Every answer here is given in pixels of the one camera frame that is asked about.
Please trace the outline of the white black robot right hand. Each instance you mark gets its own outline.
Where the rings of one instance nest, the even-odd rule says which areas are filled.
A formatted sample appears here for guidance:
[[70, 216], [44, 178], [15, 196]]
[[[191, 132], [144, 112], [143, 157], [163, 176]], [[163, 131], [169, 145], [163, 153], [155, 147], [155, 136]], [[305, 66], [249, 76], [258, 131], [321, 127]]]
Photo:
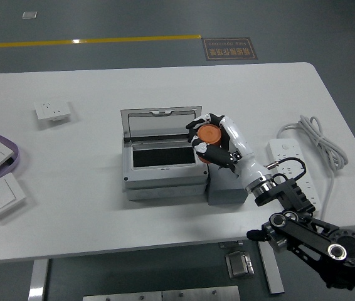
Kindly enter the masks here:
[[[212, 124], [221, 130], [221, 145], [216, 146], [199, 137], [199, 128]], [[196, 154], [217, 166], [238, 175], [242, 186], [255, 196], [275, 187], [270, 171], [257, 162], [254, 152], [234, 121], [225, 115], [201, 115], [186, 125], [188, 142]]]

